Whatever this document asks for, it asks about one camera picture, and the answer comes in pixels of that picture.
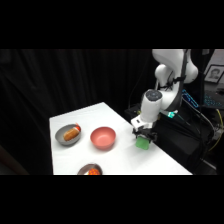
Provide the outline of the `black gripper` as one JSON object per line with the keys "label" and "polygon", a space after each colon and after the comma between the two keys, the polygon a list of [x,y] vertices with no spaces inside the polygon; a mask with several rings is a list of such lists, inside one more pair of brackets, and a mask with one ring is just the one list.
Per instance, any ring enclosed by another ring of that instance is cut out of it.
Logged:
{"label": "black gripper", "polygon": [[140,116],[137,116],[131,120],[131,124],[133,126],[132,134],[136,140],[141,136],[143,138],[150,138],[150,142],[157,141],[157,133],[153,130],[155,122],[145,122],[141,120]]}

